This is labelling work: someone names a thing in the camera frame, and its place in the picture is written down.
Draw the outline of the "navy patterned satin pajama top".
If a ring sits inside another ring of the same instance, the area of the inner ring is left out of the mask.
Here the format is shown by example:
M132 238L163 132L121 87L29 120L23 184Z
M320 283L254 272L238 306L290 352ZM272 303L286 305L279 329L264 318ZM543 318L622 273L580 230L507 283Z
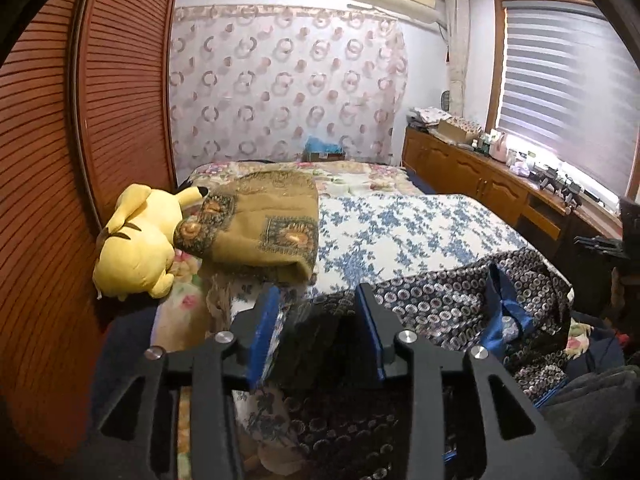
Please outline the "navy patterned satin pajama top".
M570 288L538 252L518 249L460 268L371 285L406 330L445 350L484 347L535 405L563 379ZM315 479L403 479L411 390L376 379L355 292L334 292L286 309L267 356L299 451ZM456 464L457 383L442 378L443 479Z

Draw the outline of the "wooden sideboard cabinet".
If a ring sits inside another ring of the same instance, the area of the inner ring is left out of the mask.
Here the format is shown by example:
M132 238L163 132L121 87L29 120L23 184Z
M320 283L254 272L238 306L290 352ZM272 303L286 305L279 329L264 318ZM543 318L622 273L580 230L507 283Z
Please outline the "wooden sideboard cabinet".
M474 198L540 247L555 249L576 236L619 240L623 234L620 219L588 197L569 210L548 188L542 190L506 165L431 133L407 128L401 162L435 192Z

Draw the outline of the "floral beige bed cover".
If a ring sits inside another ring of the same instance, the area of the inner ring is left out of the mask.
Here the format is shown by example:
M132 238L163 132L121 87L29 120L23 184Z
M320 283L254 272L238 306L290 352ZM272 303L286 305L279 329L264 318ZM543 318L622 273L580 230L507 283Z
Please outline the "floral beige bed cover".
M324 197L390 193L420 196L406 170L367 162L213 162L195 169L180 188L216 188L257 171L300 171L310 174ZM215 278L202 260L175 251L170 268L175 281L160 300L151 332L152 344L167 351L191 348L216 328L230 325L231 281Z

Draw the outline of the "pink kettle on sideboard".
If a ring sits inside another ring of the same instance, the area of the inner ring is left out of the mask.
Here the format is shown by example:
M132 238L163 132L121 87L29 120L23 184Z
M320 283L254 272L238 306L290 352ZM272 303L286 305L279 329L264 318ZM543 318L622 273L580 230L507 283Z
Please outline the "pink kettle on sideboard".
M489 145L489 156L502 164L506 163L508 158L508 146L506 139L508 135L497 130L491 131L491 142Z

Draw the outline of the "white zebra window blind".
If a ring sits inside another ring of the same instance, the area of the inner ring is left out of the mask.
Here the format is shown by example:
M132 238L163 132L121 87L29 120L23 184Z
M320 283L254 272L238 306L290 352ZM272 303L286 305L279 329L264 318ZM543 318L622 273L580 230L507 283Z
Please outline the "white zebra window blind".
M639 129L639 70L588 4L506 0L499 129L622 195Z

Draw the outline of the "yellow Pikachu plush toy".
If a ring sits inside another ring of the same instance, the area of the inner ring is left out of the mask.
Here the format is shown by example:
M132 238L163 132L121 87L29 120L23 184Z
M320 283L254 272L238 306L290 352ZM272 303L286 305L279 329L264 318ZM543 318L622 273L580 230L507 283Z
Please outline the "yellow Pikachu plush toy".
M175 281L170 273L175 228L183 211L207 193L198 186L177 194L145 184L127 186L98 237L92 274L98 295L120 301L144 292L155 299L167 296Z

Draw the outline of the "cardboard box on sideboard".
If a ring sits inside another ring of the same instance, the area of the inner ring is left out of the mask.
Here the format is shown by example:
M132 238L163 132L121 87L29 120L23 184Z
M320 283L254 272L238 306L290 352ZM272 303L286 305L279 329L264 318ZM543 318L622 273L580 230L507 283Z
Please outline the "cardboard box on sideboard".
M483 133L480 125L457 117L441 120L437 126L437 131L457 144L471 144L474 139L477 139Z

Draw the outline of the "blue white floral cloth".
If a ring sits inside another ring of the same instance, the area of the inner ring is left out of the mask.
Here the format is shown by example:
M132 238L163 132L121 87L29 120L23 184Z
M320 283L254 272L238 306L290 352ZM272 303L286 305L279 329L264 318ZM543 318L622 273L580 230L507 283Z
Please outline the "blue white floral cloth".
M257 241L290 274L297 301L464 266L529 244L477 200L459 194L320 197L310 211L267 214Z

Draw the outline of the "olive gold patterned cushion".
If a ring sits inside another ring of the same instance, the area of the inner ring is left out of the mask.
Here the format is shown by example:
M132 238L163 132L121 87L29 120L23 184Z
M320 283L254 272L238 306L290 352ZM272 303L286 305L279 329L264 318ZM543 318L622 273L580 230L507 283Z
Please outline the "olive gold patterned cushion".
M319 247L319 194L300 171L256 171L211 188L175 229L175 246L227 273L305 284Z

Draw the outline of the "beige tied window curtain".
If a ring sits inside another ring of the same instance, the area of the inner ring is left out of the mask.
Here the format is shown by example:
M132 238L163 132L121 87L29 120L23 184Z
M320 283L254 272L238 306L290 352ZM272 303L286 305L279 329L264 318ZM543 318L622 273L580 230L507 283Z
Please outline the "beige tied window curtain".
M470 50L469 0L445 0L448 46L449 111L462 117Z

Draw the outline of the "teal item on cardboard box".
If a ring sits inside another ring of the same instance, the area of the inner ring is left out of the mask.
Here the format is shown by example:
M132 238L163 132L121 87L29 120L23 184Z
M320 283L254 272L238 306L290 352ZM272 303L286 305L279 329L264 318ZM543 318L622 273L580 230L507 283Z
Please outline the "teal item on cardboard box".
M335 162L344 160L345 152L336 143L322 141L316 136L310 136L303 151L304 162Z

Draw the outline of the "brown louvered wardrobe door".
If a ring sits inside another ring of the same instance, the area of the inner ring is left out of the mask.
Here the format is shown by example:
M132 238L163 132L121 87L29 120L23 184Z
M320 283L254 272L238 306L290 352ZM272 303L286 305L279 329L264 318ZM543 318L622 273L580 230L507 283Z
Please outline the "brown louvered wardrobe door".
M1 456L65 460L108 318L96 237L130 183L171 190L175 0L1 0Z

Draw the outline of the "pink circle patterned curtain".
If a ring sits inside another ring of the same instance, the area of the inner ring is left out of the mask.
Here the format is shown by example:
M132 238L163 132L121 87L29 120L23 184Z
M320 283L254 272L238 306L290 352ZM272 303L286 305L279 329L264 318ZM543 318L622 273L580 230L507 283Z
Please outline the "pink circle patterned curtain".
M178 6L169 48L178 174L288 162L308 144L387 164L408 79L395 20L303 6Z

